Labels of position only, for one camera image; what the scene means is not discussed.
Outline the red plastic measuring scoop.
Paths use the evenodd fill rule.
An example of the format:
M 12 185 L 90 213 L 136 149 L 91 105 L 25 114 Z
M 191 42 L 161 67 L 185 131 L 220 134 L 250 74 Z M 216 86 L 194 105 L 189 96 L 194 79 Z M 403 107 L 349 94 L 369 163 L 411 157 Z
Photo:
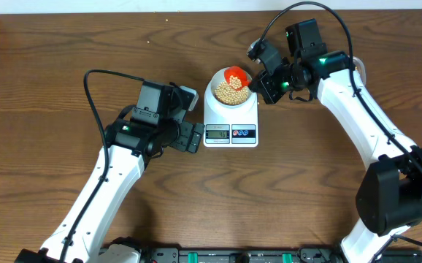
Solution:
M 240 91 L 244 87 L 248 87 L 250 78 L 247 72 L 238 66 L 230 66 L 224 71 L 226 82 L 235 90 Z

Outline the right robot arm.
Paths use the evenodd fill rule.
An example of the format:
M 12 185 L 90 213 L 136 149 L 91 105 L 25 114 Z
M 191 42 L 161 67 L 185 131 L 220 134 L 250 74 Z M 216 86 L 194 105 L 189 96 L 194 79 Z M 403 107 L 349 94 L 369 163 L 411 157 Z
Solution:
M 290 51 L 282 57 L 266 39 L 248 48 L 263 65 L 250 83 L 265 103 L 295 99 L 308 90 L 339 121 L 355 145 L 366 173 L 356 194 L 358 221 L 332 262 L 377 262 L 384 250 L 422 222 L 422 148 L 405 136 L 369 94 L 352 56 L 328 51 L 315 20 L 288 26 Z

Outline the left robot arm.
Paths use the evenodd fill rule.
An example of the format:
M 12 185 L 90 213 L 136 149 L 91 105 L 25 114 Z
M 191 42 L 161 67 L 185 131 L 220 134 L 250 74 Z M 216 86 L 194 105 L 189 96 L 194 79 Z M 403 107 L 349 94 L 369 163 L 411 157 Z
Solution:
M 185 121 L 199 95 L 191 88 L 145 81 L 139 101 L 125 107 L 107 128 L 96 165 L 80 195 L 38 251 L 23 249 L 22 262 L 140 262 L 140 249 L 102 243 L 117 211 L 151 159 L 167 147 L 198 150 L 204 127 Z

